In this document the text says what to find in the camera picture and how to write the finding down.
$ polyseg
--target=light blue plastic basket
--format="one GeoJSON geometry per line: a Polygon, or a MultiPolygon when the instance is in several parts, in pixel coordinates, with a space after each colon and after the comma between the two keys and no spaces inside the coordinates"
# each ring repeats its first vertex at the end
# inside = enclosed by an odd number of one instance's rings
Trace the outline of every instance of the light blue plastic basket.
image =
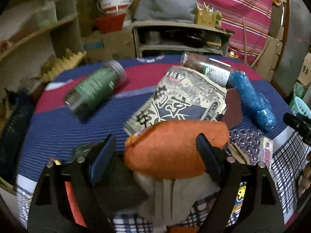
{"type": "Polygon", "coordinates": [[[311,119],[311,111],[310,111],[309,107],[298,96],[296,96],[294,99],[294,104],[291,108],[291,111],[293,112],[294,116],[297,113],[301,113],[302,115],[311,119]]]}

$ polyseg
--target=green jar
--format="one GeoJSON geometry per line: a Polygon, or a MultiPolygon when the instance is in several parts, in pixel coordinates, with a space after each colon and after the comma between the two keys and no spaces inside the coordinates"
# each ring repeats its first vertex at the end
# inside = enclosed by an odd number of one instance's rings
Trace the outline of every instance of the green jar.
{"type": "Polygon", "coordinates": [[[120,63],[115,60],[108,61],[105,66],[76,85],[65,96],[65,104],[80,120],[86,120],[125,80],[125,71],[120,63]]]}

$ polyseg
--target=black basket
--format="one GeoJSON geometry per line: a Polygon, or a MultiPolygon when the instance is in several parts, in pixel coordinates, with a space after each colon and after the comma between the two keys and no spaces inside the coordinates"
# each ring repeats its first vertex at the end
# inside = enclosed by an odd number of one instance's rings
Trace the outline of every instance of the black basket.
{"type": "Polygon", "coordinates": [[[14,186],[18,159],[34,112],[34,106],[24,91],[18,92],[14,110],[0,135],[0,177],[14,186]]]}

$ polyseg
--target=screw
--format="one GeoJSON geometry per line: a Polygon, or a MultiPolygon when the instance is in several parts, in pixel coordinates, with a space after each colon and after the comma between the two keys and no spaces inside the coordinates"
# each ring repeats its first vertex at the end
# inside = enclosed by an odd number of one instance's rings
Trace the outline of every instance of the screw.
{"type": "Polygon", "coordinates": [[[85,161],[85,157],[83,157],[83,156],[79,156],[78,158],[77,158],[77,162],[78,163],[83,163],[85,161]]]}
{"type": "Polygon", "coordinates": [[[54,162],[53,162],[53,161],[49,161],[49,162],[46,163],[46,166],[47,166],[48,168],[52,167],[53,165],[54,165],[54,162]]]}
{"type": "Polygon", "coordinates": [[[258,163],[258,166],[260,167],[260,168],[265,168],[265,163],[264,162],[261,162],[261,161],[259,161],[258,163]]]}
{"type": "Polygon", "coordinates": [[[227,161],[229,163],[234,163],[235,162],[235,158],[234,157],[227,157],[227,161]]]}

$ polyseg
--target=bucket handle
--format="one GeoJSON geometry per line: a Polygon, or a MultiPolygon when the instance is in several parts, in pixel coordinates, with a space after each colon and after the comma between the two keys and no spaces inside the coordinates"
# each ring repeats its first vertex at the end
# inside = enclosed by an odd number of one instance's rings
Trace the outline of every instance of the bucket handle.
{"type": "Polygon", "coordinates": [[[108,10],[108,11],[102,11],[102,10],[99,8],[99,6],[98,6],[99,0],[97,0],[97,8],[98,8],[98,10],[99,10],[101,13],[104,13],[104,14],[114,14],[114,13],[121,13],[121,12],[123,12],[123,11],[126,11],[126,10],[132,5],[132,3],[133,3],[133,0],[131,0],[131,3],[128,4],[125,8],[120,9],[120,10],[119,10],[119,8],[118,8],[118,5],[116,5],[117,11],[113,11],[113,10],[111,10],[111,11],[109,11],[109,10],[108,10]]]}

